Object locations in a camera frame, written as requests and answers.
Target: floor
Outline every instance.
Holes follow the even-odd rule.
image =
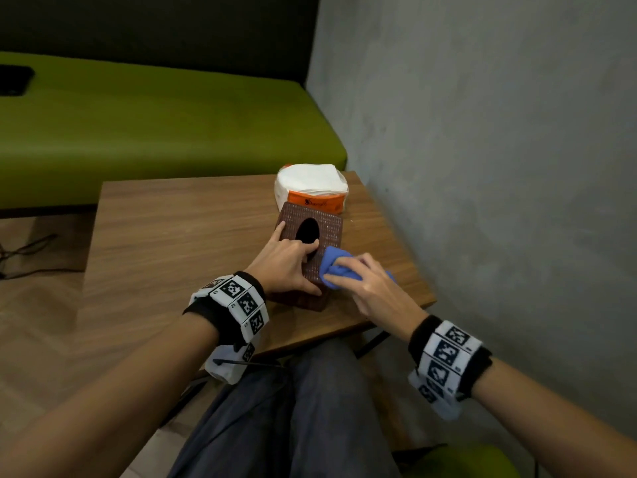
[[[93,222],[93,213],[0,220],[0,243],[5,250],[47,234],[59,235],[34,256],[13,257],[2,271],[13,275],[37,268],[84,268]],[[0,281],[0,448],[58,403],[82,300],[82,278],[82,273],[60,273]],[[369,337],[354,336],[350,343],[358,347]],[[406,431],[408,423],[397,412],[400,403],[395,402],[395,393],[387,391],[388,382],[379,371],[375,353],[364,357],[361,365],[381,426],[391,449],[409,448],[413,440]],[[219,383],[210,382],[176,419],[157,431],[123,478],[165,476],[219,388]]]

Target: gray pants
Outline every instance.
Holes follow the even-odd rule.
[[[398,477],[353,352],[330,340],[288,362],[250,366],[181,450],[173,477]]]

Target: oval opening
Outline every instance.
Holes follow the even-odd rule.
[[[303,243],[314,243],[314,240],[317,238],[320,239],[319,224],[314,218],[307,218],[299,225],[295,239],[301,240]],[[312,260],[316,252],[317,251],[314,250],[308,254],[308,261]]]

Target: green bench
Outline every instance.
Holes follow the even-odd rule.
[[[0,52],[0,209],[97,203],[103,181],[275,173],[346,152],[295,82]]]

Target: wooden table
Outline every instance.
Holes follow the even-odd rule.
[[[419,305],[433,304],[356,173],[345,176],[350,195],[341,246],[371,253]],[[179,318],[195,290],[250,264],[274,230],[274,181],[275,175],[259,175],[104,183],[65,394]],[[258,353],[371,326],[340,292],[321,313],[274,303],[268,312]]]

